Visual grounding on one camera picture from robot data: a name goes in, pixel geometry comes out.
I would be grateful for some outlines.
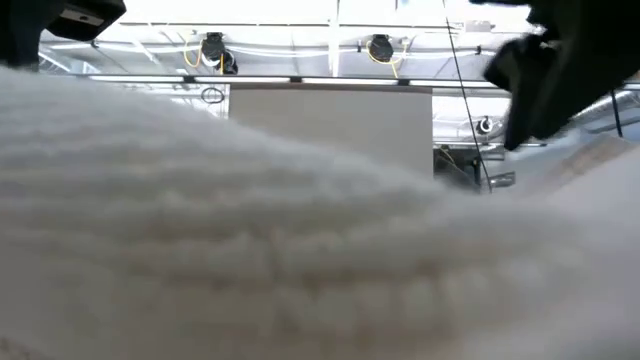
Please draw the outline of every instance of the white wall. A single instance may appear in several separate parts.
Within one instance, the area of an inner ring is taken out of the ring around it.
[[[358,152],[432,176],[431,94],[380,90],[232,86],[230,117],[273,134]]]

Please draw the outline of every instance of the white ceiling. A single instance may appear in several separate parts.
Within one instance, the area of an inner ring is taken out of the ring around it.
[[[464,79],[482,79],[482,72],[505,41],[531,31],[527,8],[472,5],[468,0],[125,0],[128,8],[120,21],[98,38],[99,49],[70,43],[45,33],[42,49],[69,69],[87,62],[103,73],[214,74],[199,64],[200,39],[206,32],[225,34],[233,47],[242,75],[300,75],[341,77],[393,77],[388,65],[372,62],[358,53],[373,34],[388,34],[399,77],[457,79],[452,61],[445,15],[454,26],[453,40]],[[490,24],[477,31],[465,23]],[[403,53],[403,44],[411,43]],[[477,46],[483,53],[475,54]],[[500,117],[507,99],[470,98],[475,118]],[[460,98],[434,99],[434,135],[469,136],[470,127]]]

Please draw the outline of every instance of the white fleece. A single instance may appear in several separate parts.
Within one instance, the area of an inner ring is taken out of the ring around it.
[[[164,99],[0,83],[0,360],[640,356],[640,226],[606,210],[631,187],[454,194]],[[640,183],[623,160],[591,179]]]

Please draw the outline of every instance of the ceiling light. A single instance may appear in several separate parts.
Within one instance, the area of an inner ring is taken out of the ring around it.
[[[367,48],[369,55],[379,62],[388,63],[393,57],[393,46],[389,42],[389,35],[373,35]]]
[[[181,83],[182,76],[113,76],[113,75],[91,75],[87,78],[95,81],[120,82],[120,83]]]
[[[426,86],[438,88],[459,88],[458,80],[411,80],[411,86]],[[488,81],[463,81],[462,86],[470,89],[497,89],[497,87]]]
[[[232,76],[196,76],[194,80],[202,84],[237,84],[237,83],[288,83],[288,77],[232,77]]]
[[[398,80],[387,79],[344,79],[344,78],[303,78],[305,84],[328,85],[398,85]]]

